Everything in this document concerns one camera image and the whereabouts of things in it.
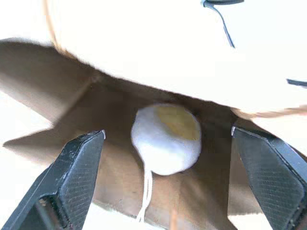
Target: white ball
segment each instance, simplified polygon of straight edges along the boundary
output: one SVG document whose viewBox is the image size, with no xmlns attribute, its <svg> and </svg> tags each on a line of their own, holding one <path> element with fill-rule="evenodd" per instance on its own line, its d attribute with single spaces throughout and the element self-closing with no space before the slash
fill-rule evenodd
<svg viewBox="0 0 307 230">
<path fill-rule="evenodd" d="M 201 126 L 185 108 L 156 104 L 140 109 L 131 139 L 148 169 L 171 175 L 190 168 L 201 152 Z"/>
</svg>

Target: yellow patch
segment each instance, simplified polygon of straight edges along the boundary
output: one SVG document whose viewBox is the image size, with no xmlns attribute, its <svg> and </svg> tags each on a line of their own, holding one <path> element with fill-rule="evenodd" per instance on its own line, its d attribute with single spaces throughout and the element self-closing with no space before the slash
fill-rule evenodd
<svg viewBox="0 0 307 230">
<path fill-rule="evenodd" d="M 168 128 L 168 133 L 187 140 L 198 140 L 199 130 L 193 116 L 182 107 L 158 107 L 158 116 Z"/>
</svg>

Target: white string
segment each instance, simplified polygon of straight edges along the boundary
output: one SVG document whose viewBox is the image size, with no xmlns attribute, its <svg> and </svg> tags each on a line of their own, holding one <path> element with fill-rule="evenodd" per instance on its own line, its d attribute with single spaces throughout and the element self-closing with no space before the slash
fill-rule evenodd
<svg viewBox="0 0 307 230">
<path fill-rule="evenodd" d="M 144 191 L 143 191 L 143 201 L 142 207 L 136 217 L 137 222 L 144 223 L 145 221 L 145 212 L 147 207 L 150 204 L 153 193 L 153 173 L 151 170 L 147 169 L 144 165 Z"/>
</svg>

